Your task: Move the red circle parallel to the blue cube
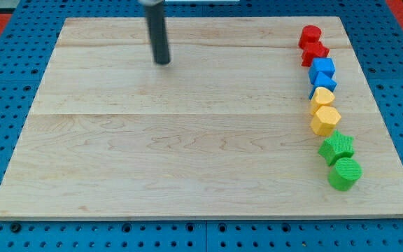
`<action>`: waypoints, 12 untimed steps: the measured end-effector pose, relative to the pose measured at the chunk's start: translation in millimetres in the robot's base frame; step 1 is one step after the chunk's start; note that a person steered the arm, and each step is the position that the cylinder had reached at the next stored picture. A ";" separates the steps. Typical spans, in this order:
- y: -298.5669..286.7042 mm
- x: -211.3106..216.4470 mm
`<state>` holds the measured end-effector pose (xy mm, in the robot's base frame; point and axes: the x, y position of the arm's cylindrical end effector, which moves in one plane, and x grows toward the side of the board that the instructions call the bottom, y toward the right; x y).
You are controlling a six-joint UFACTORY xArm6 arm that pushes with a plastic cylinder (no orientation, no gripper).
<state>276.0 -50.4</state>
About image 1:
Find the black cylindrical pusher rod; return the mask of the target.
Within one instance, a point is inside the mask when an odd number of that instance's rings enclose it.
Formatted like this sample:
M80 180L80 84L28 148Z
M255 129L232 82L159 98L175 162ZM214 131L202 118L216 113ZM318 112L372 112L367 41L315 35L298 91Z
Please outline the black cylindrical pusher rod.
M156 64L167 65L171 61L163 0L139 0L143 6L150 38L153 59Z

